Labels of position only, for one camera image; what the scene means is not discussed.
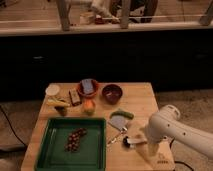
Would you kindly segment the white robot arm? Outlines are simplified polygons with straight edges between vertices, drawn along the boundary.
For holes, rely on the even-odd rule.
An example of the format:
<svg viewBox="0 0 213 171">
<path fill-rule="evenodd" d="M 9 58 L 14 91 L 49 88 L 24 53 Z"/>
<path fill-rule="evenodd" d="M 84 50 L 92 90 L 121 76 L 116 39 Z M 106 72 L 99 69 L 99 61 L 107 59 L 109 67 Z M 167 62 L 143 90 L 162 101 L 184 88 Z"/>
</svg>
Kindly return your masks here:
<svg viewBox="0 0 213 171">
<path fill-rule="evenodd" d="M 171 137 L 213 159 L 213 133 L 179 122 L 180 116 L 180 111 L 173 105 L 165 105 L 153 113 L 145 126 L 148 142 L 158 144 L 165 136 Z"/>
</svg>

